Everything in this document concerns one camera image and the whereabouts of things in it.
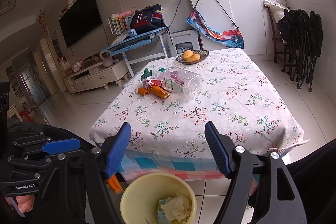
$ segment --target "wooden chair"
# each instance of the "wooden chair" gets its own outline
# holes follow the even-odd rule
[[[291,60],[291,46],[289,44],[286,44],[283,42],[281,38],[277,38],[275,34],[275,29],[274,29],[274,22],[273,22],[273,15],[270,7],[267,7],[268,9],[268,14],[269,14],[269,19],[271,20],[271,26],[272,26],[272,32],[273,32],[273,43],[274,43],[274,52],[273,52],[273,62],[278,63],[277,59],[280,59],[283,61],[282,69],[281,72],[285,72],[286,68],[290,67],[290,60]],[[283,51],[277,51],[277,45],[283,46]]]

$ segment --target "yellow trash bin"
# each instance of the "yellow trash bin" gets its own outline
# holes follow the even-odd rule
[[[196,215],[196,197],[191,187],[179,177],[165,173],[151,173],[137,178],[125,190],[120,211],[125,224],[158,224],[159,199],[182,194],[192,207],[186,224],[191,224]]]

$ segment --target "woven plate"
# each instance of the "woven plate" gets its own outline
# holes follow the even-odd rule
[[[186,62],[184,59],[183,59],[183,54],[179,55],[178,57],[176,57],[176,61],[177,62],[180,62],[181,64],[185,64],[185,65],[193,65],[193,64],[197,64],[198,62],[201,62],[202,60],[206,59],[207,56],[209,55],[209,51],[206,51],[206,50],[194,50],[193,51],[194,54],[199,54],[199,56],[201,57],[200,60],[197,60],[197,61],[194,61],[194,62]]]

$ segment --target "black tv screen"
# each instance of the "black tv screen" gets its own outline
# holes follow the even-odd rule
[[[59,20],[68,47],[102,24],[96,0],[77,0]]]

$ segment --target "floral tablecloth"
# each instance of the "floral tablecloth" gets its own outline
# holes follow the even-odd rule
[[[155,95],[140,96],[137,88],[142,86],[141,71],[94,123],[90,139],[103,143],[105,138],[115,135],[124,122],[130,123],[132,137],[127,154],[133,157],[130,153],[134,152],[154,163],[146,166],[143,160],[133,161],[142,171],[165,169],[164,157],[169,157],[168,161],[180,158],[194,163],[194,169],[175,164],[167,169],[205,170],[195,167],[195,163],[197,159],[213,162],[204,138],[207,121],[212,121],[219,133],[230,136],[236,145],[243,145],[259,155],[269,150],[284,153],[304,143],[302,128],[278,92],[241,49],[211,51],[205,60],[195,65],[183,65],[175,58],[167,58],[149,62],[146,68],[172,66],[202,76],[202,93],[196,99],[184,102],[178,95],[171,94],[162,105],[162,99]]]

